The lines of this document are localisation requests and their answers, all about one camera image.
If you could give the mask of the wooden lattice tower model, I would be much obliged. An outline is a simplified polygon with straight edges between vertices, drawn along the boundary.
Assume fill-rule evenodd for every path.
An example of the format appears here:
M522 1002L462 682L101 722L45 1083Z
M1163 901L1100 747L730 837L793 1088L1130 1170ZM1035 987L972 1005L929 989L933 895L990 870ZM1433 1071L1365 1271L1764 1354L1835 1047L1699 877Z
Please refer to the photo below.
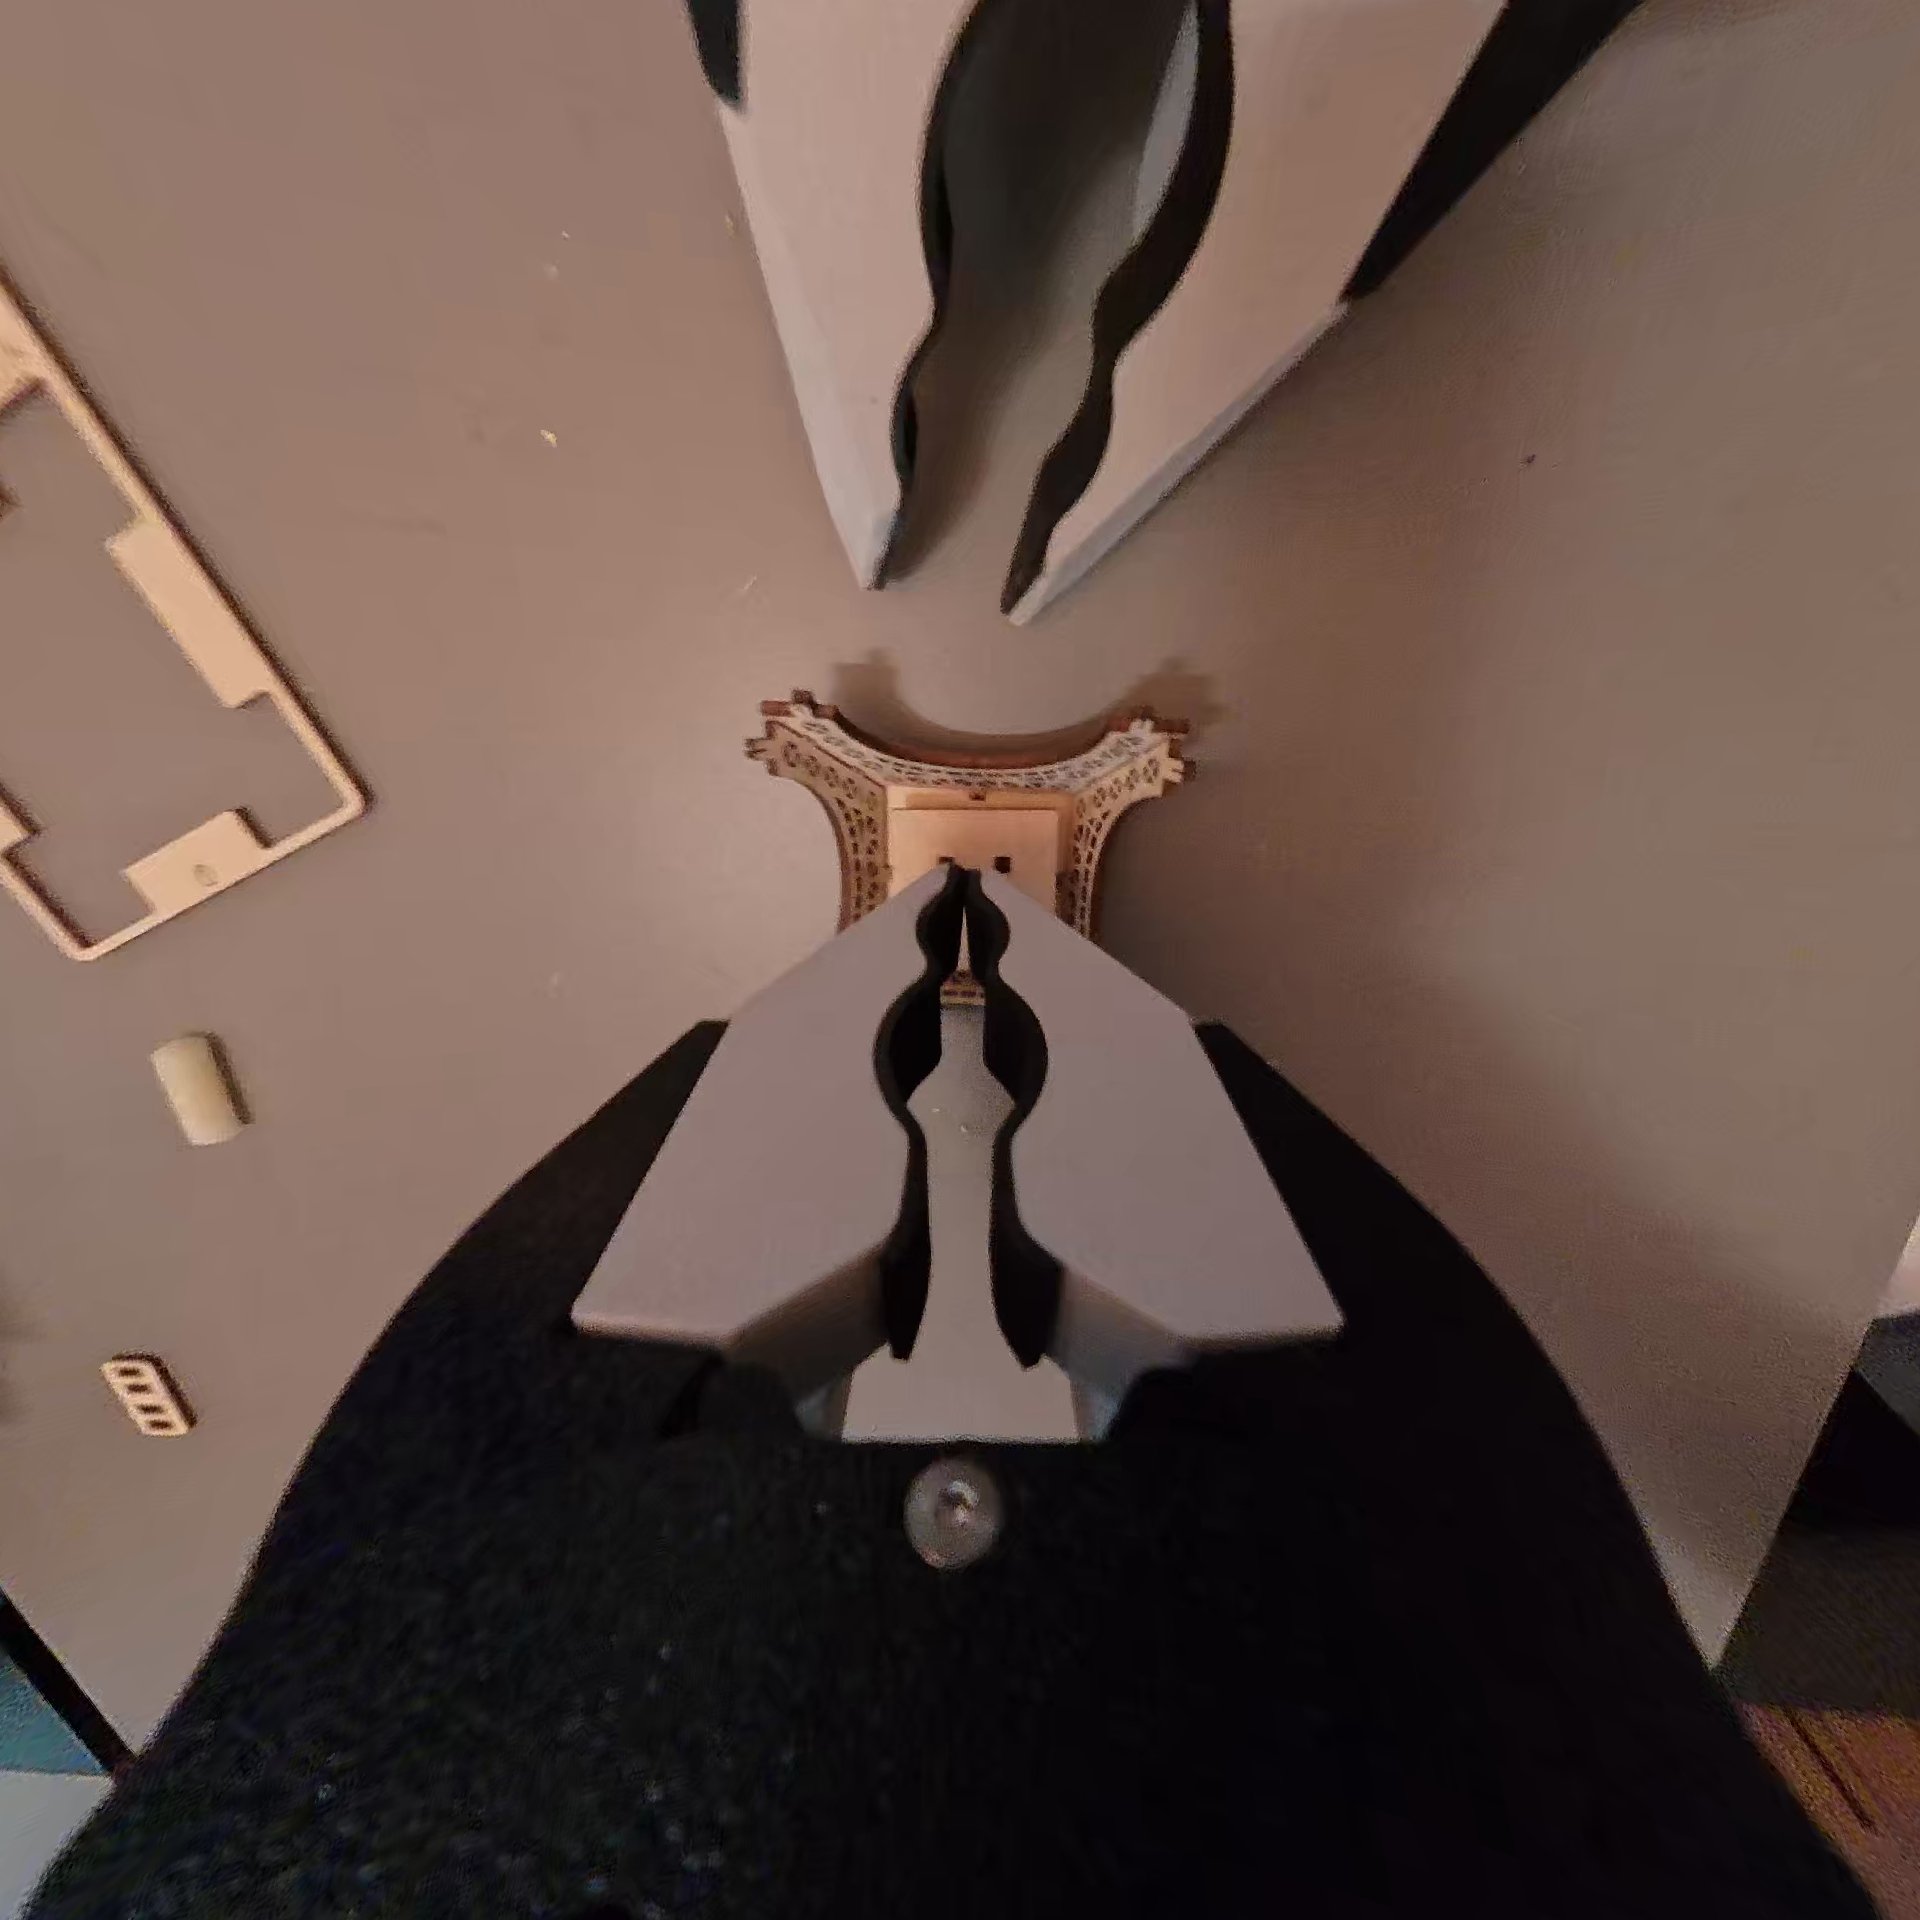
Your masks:
M746 752L822 807L851 928L941 864L1005 873L1098 939L1100 877L1120 819L1193 774L1189 723L1149 709L1106 714L1059 747L915 752L797 687L758 709Z

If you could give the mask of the small wooden piece with holes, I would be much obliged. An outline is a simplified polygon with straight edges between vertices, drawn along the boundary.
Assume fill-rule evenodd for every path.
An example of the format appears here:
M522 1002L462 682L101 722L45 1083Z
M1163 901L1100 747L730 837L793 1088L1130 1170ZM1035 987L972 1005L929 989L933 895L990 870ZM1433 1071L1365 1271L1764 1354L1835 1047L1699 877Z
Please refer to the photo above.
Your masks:
M179 1438L194 1430L197 1414L157 1354L110 1354L101 1362L101 1375L137 1432Z

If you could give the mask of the small pale cylinder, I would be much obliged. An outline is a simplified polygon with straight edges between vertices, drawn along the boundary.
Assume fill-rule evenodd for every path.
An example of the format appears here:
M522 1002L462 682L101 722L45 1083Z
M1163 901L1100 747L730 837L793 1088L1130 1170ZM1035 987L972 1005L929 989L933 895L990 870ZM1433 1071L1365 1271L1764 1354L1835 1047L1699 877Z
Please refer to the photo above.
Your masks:
M245 1094L213 1034L194 1031L157 1043L152 1070L188 1145L226 1145L249 1126Z

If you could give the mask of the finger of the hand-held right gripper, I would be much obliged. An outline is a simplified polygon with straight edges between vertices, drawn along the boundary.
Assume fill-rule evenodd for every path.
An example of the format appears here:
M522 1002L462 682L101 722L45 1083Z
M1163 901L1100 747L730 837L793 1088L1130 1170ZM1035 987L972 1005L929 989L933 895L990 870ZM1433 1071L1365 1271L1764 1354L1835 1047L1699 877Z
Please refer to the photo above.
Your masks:
M953 265L947 115L972 2L716 8L718 121L833 527L883 586Z
M1012 622L1101 562L1341 315L1500 10L1189 5L1088 383L1027 501L998 601Z

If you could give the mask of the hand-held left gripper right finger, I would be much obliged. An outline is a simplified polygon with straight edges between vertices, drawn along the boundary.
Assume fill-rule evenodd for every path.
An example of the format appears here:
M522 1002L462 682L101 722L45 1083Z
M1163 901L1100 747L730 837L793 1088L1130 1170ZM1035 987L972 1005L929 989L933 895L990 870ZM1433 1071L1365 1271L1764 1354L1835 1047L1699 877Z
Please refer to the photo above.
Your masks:
M993 1147L990 1271L1081 1438L1140 1375L1331 1336L1341 1310L1193 1018L997 870L966 875Z

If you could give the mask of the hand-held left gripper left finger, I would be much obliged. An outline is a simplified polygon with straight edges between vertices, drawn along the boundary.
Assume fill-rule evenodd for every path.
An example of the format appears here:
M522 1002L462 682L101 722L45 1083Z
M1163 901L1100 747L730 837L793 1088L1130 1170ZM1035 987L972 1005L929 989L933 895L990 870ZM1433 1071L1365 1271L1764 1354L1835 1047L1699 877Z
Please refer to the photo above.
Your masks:
M910 1351L929 1295L926 1138L963 873L937 867L748 998L572 1307L593 1336L779 1378L836 1438L858 1367Z

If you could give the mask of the empty wooden puzzle frame sheet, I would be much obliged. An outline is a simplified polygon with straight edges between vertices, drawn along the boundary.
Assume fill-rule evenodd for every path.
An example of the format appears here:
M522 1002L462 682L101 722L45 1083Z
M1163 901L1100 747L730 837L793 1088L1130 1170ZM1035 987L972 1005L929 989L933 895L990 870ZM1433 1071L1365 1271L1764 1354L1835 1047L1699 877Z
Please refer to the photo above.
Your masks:
M284 837L265 837L243 808L229 807L136 858L124 877L142 911L96 939L21 866L21 850L34 839L37 825L4 800L4 893L66 959L88 963L362 819L370 797L181 519L154 489L124 437L101 414L56 338L4 278L3 405L14 408L22 400L49 400L101 467L124 511L102 545L105 554L213 701L226 711L275 711L332 795L332 807L317 819Z

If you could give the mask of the grey desk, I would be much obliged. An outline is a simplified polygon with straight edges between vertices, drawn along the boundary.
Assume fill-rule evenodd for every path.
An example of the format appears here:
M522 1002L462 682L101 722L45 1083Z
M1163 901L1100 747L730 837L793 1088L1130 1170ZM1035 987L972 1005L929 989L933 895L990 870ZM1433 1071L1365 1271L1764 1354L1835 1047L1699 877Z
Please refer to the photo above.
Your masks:
M1731 1632L1916 1214L1916 5L1646 5L1025 631L1152 83L1018 48L1074 119L958 170L1005 278L861 592L675 5L4 5L14 285L373 793L92 966L4 903L4 1592L130 1742L405 1291L833 929L797 687L1190 723L1106 941L1475 1247Z

